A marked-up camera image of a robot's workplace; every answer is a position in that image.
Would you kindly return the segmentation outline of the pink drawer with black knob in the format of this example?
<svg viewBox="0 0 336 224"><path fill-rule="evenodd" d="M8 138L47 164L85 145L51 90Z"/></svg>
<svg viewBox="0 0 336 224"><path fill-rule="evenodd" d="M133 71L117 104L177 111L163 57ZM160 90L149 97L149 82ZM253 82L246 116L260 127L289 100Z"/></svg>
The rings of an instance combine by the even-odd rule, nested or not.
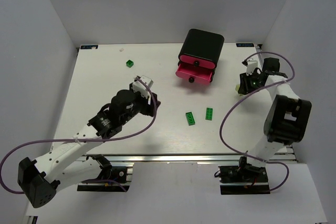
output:
<svg viewBox="0 0 336 224"><path fill-rule="evenodd" d="M206 69L215 69L216 68L216 64L213 63L212 61L202 59L202 58L193 57L193 56L188 56L188 55L179 56L179 61L181 61L183 63L190 64L190 65L195 65L195 63L197 62L196 66L206 68Z"/></svg>

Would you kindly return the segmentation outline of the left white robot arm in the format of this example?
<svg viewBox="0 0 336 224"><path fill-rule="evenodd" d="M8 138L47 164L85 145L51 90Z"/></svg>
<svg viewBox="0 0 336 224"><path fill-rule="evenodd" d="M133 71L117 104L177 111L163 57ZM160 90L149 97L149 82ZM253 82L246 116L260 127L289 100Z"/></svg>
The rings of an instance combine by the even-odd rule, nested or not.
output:
<svg viewBox="0 0 336 224"><path fill-rule="evenodd" d="M34 160L26 157L18 165L18 185L33 208L50 202L59 191L77 183L111 183L112 165L102 155L77 159L111 141L136 115L156 117L160 106L152 93L153 81L137 77L105 104L72 139Z"/></svg>

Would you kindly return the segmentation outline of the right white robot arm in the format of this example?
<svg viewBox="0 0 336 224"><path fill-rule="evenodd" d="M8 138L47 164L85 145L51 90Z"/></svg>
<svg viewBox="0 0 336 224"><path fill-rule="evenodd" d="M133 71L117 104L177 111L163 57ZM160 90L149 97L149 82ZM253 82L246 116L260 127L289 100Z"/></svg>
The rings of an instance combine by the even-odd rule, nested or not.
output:
<svg viewBox="0 0 336 224"><path fill-rule="evenodd" d="M240 74L240 85L237 90L240 95L248 95L259 88L266 87L272 105L264 123L264 136L248 155L246 163L254 167L264 167L276 152L292 143L300 142L305 134L312 104L299 98L288 82L288 76L280 71L280 62L276 58L266 58L262 68L258 61L245 60L245 73Z"/></svg>

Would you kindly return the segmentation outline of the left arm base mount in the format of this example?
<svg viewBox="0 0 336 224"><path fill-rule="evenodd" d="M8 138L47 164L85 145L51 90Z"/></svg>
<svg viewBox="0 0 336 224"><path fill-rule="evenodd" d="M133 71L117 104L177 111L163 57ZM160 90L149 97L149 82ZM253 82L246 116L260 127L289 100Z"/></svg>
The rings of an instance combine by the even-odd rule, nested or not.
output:
<svg viewBox="0 0 336 224"><path fill-rule="evenodd" d="M121 192L126 193L130 187L132 167L111 164L103 155L87 156L85 161L96 161L102 170L91 182L79 183L77 191L86 192Z"/></svg>

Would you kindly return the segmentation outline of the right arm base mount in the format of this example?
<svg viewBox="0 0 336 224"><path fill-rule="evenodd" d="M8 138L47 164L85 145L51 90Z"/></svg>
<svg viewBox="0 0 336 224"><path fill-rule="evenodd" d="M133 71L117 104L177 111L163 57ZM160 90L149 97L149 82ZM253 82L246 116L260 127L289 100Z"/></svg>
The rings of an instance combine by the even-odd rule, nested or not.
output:
<svg viewBox="0 0 336 224"><path fill-rule="evenodd" d="M219 179L221 195L270 194L266 169L248 164L244 156L238 165L219 166L214 177Z"/></svg>

